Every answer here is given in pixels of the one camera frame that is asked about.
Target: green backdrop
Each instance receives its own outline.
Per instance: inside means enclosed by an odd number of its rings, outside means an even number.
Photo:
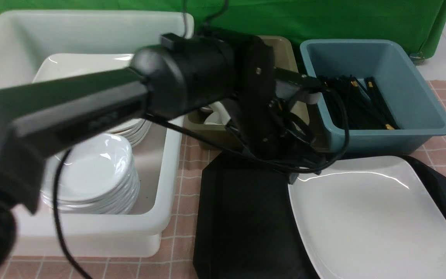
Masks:
[[[196,25],[223,0],[188,0]],[[141,9],[180,11],[181,0],[0,0],[11,9]],[[435,53],[446,0],[230,0],[214,25],[258,35],[279,35],[295,45],[306,39],[388,39],[407,53]]]

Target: white plate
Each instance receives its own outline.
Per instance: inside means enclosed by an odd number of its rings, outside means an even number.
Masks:
[[[140,193],[140,182],[138,182],[137,186],[134,187],[134,191],[124,203],[119,203],[117,208],[114,208],[113,210],[110,210],[108,212],[105,212],[104,214],[127,214],[130,212],[130,210],[133,208],[133,205],[137,201],[137,198]]]
[[[129,176],[129,181],[116,194],[108,198],[101,199],[95,203],[87,203],[85,205],[59,205],[59,209],[63,213],[73,214],[106,214],[112,210],[121,211],[131,201],[131,196],[134,195],[140,187],[140,181],[136,172]],[[52,203],[49,200],[44,200],[44,203],[52,208]]]
[[[131,136],[131,135],[135,134],[136,132],[138,132],[140,130],[140,128],[142,127],[142,125],[143,125],[143,123],[139,122],[138,124],[136,124],[134,127],[131,127],[130,129],[126,129],[125,131],[116,132],[113,134],[117,134],[119,136],[127,138],[128,136]]]
[[[144,140],[144,138],[146,137],[147,133],[149,132],[149,129],[151,128],[151,124],[152,124],[151,122],[149,122],[147,124],[145,132],[142,134],[142,136],[137,141],[134,141],[134,142],[130,143],[132,145],[132,148],[134,148],[135,146],[137,146],[139,143],[141,143]]]
[[[130,64],[131,59],[131,54],[57,53],[42,63],[34,83],[122,69]]]
[[[145,127],[145,125],[147,125],[147,122],[142,122],[140,125],[136,125],[134,129],[130,129],[128,130],[127,133],[118,133],[121,136],[127,138],[127,140],[133,136],[138,135],[139,133],[142,132],[142,127]]]
[[[123,122],[122,124],[109,129],[108,133],[116,134],[119,132],[124,132],[125,130],[128,130],[128,129],[135,129],[137,125],[142,125],[144,121],[145,120],[142,118],[130,119],[127,122]]]
[[[338,161],[288,187],[320,278],[446,279],[446,220],[401,158]]]
[[[113,134],[100,134],[73,148],[60,178],[58,198],[78,202],[98,198],[117,187],[130,171],[133,155],[129,141]],[[59,157],[48,159],[42,192],[51,196]]]
[[[138,139],[142,138],[143,136],[145,136],[145,134],[147,134],[147,132],[149,131],[149,128],[151,127],[151,122],[146,122],[141,129],[139,129],[135,134],[131,135],[131,136],[126,136],[126,139],[129,140],[130,143],[134,142],[134,141],[138,141]]]
[[[103,196],[97,197],[97,198],[93,198],[91,200],[87,200],[87,201],[66,201],[66,200],[58,200],[60,205],[65,205],[65,206],[72,206],[72,205],[80,205],[82,207],[85,207],[87,205],[92,205],[93,203],[97,203],[100,200],[103,200],[104,198],[108,198],[109,195],[116,195],[116,193],[125,185],[127,185],[131,179],[131,176],[136,173],[136,169],[135,169],[135,160],[131,160],[130,162],[130,170],[127,171],[125,177],[120,181],[120,183],[114,188],[112,189],[110,192],[104,194]],[[44,193],[41,190],[41,197],[42,199],[46,202],[46,204],[51,205],[52,204],[52,196],[48,196],[46,193]]]

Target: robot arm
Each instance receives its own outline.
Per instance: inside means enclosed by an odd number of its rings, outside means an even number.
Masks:
[[[259,37],[215,29],[193,39],[163,35],[125,69],[0,90],[0,264],[15,238],[10,210],[21,203],[36,212],[51,155],[131,118],[168,121],[221,101],[227,128],[250,154],[289,158],[304,145],[285,112],[297,92],[314,103],[321,89],[317,79],[275,69]]]

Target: white bowl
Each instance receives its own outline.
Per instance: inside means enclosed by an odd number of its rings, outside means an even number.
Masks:
[[[149,129],[151,128],[151,122],[147,121],[145,124],[145,127],[142,127],[142,131],[138,133],[138,136],[130,141],[130,144],[132,145],[132,148],[137,146],[139,143],[141,143],[144,138],[146,137],[147,133],[149,132]]]
[[[83,211],[83,213],[103,214],[114,208],[125,207],[128,204],[127,201],[138,188],[140,188],[140,181],[138,174],[135,171],[129,177],[129,181],[114,195],[105,196],[105,198],[96,201],[95,203],[89,203],[89,206],[85,208],[70,205],[69,209]]]
[[[86,207],[88,205],[92,205],[94,203],[97,203],[101,200],[104,200],[105,198],[109,198],[109,196],[113,196],[113,195],[117,195],[122,189],[124,189],[125,186],[129,185],[131,176],[134,175],[135,171],[135,163],[134,160],[131,161],[130,164],[130,171],[128,172],[127,175],[125,175],[125,177],[122,179],[122,181],[111,191],[109,191],[108,193],[99,196],[97,198],[88,200],[88,201],[66,201],[66,200],[59,200],[60,201],[60,205],[65,205],[65,206],[76,206],[76,207]],[[52,200],[53,197],[47,195],[46,193],[41,192],[41,197],[43,198],[43,200],[46,202],[46,204],[51,205],[52,204]]]
[[[126,178],[126,181],[122,185],[118,186],[115,191],[111,191],[110,193],[101,196],[101,198],[97,199],[96,201],[91,201],[89,203],[72,204],[59,201],[58,208],[63,212],[94,214],[104,207],[116,205],[117,203],[123,203],[123,200],[126,199],[126,196],[129,195],[129,192],[131,192],[134,187],[137,187],[138,183],[138,176],[136,171],[132,171],[132,173]],[[53,206],[51,199],[44,195],[43,201],[49,207]]]
[[[132,54],[57,53],[42,63],[34,83],[122,69],[130,64],[132,56]],[[135,125],[135,120],[127,121],[124,127],[131,125]]]
[[[136,134],[137,132],[139,132],[139,130],[142,128],[143,125],[144,125],[143,123],[140,123],[140,125],[135,125],[134,127],[131,127],[130,129],[127,129],[125,131],[118,132],[118,133],[112,133],[112,134],[117,134],[118,136],[128,138],[129,136],[132,136],[132,135]]]
[[[136,185],[133,187],[133,190],[129,192],[128,195],[125,196],[125,199],[122,203],[117,203],[116,207],[111,210],[104,212],[102,214],[127,214],[133,208],[133,205],[137,201],[137,198],[140,193],[140,181],[136,182]]]
[[[146,120],[141,119],[141,118],[131,119],[131,120],[128,120],[127,122],[123,122],[122,124],[109,129],[108,133],[111,133],[111,134],[127,133],[127,132],[131,131],[132,129],[141,127],[145,121]]]
[[[58,199],[86,202],[117,187],[130,171],[132,149],[129,141],[114,134],[100,134],[76,145],[65,162]],[[60,156],[48,159],[42,192],[50,197]]]

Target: black tray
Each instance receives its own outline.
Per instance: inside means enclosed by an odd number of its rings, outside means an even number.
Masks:
[[[402,157],[446,218],[446,177]],[[302,245],[287,176],[222,153],[202,175],[193,265],[200,279],[318,279]]]

